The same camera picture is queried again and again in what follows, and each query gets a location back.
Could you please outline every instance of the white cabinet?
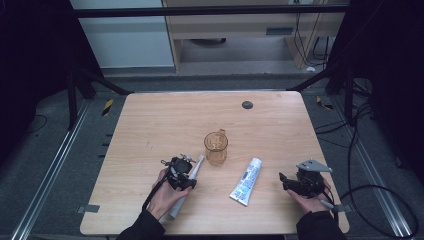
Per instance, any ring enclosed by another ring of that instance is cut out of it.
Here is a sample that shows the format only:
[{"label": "white cabinet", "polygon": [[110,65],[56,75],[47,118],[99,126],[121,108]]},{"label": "white cabinet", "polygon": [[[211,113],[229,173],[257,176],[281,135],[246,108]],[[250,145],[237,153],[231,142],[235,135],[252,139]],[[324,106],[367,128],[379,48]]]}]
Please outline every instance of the white cabinet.
[{"label": "white cabinet", "polygon": [[[74,9],[162,7],[160,0],[71,0]],[[164,17],[81,18],[102,69],[174,67]]]}]

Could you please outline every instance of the aluminum rail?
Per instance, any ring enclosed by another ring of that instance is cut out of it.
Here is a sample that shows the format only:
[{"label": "aluminum rail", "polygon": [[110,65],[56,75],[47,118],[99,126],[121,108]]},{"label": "aluminum rail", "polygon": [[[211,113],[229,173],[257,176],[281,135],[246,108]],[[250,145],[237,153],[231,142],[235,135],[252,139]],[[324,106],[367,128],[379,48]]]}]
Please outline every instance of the aluminum rail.
[{"label": "aluminum rail", "polygon": [[67,132],[61,146],[59,147],[59,150],[56,153],[55,158],[53,159],[53,162],[50,165],[49,170],[44,176],[44,179],[40,184],[37,193],[31,201],[30,206],[27,208],[25,215],[23,216],[18,226],[12,233],[12,240],[25,240],[28,238],[31,229],[34,226],[34,223],[37,220],[37,217],[41,209],[43,208],[44,203],[47,200],[50,190],[53,187],[53,184],[55,183],[60,169],[62,168],[62,165],[65,162],[65,159],[71,149],[71,146],[75,141],[75,138],[88,112],[90,104],[91,100],[83,101],[78,114],[78,121],[74,125],[74,128]]}]

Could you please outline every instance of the black pole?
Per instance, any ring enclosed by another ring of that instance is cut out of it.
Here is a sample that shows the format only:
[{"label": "black pole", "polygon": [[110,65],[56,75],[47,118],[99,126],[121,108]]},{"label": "black pole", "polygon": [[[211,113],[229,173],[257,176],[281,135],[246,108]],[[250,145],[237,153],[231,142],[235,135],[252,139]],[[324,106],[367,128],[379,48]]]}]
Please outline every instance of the black pole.
[{"label": "black pole", "polygon": [[186,15],[229,15],[229,14],[282,14],[282,13],[336,13],[346,12],[349,4],[310,5],[250,5],[250,6],[206,6],[206,7],[159,7],[124,9],[75,9],[72,11],[46,11],[47,14],[77,18],[103,17],[151,17]]}]

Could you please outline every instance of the silver bracket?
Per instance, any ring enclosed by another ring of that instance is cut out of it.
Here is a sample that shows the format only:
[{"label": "silver bracket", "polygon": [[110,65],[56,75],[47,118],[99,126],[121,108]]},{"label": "silver bracket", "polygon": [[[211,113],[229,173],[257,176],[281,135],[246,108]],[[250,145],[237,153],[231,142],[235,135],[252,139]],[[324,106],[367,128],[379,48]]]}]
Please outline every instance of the silver bracket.
[{"label": "silver bracket", "polygon": [[310,172],[333,172],[333,169],[325,166],[324,164],[321,164],[317,162],[314,159],[309,159],[308,161],[304,161],[302,163],[296,164],[296,167],[299,169],[303,169],[305,171]]}]

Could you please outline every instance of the human hand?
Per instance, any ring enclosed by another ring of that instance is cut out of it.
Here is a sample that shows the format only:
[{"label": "human hand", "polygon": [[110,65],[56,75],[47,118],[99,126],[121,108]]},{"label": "human hand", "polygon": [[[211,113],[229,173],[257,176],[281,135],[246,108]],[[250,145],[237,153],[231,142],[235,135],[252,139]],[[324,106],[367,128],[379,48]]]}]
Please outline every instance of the human hand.
[{"label": "human hand", "polygon": [[[167,169],[162,169],[159,172],[158,179],[152,185],[152,188],[163,178]],[[171,187],[168,181],[165,181],[158,191],[153,195],[147,211],[149,211],[157,220],[159,220],[169,209],[171,209],[178,199],[188,195],[189,188],[184,191],[177,191]]]},{"label": "human hand", "polygon": [[[328,184],[327,180],[324,179],[324,184],[327,186],[325,189],[325,192],[328,194],[330,185]],[[287,193],[292,197],[302,208],[303,213],[307,214],[309,212],[320,212],[320,211],[329,211],[330,209],[326,206],[324,206],[321,203],[321,200],[328,201],[327,197],[325,197],[324,194],[320,194],[317,197],[313,198],[305,198],[304,196],[300,196],[296,192],[292,190],[287,190]]]}]

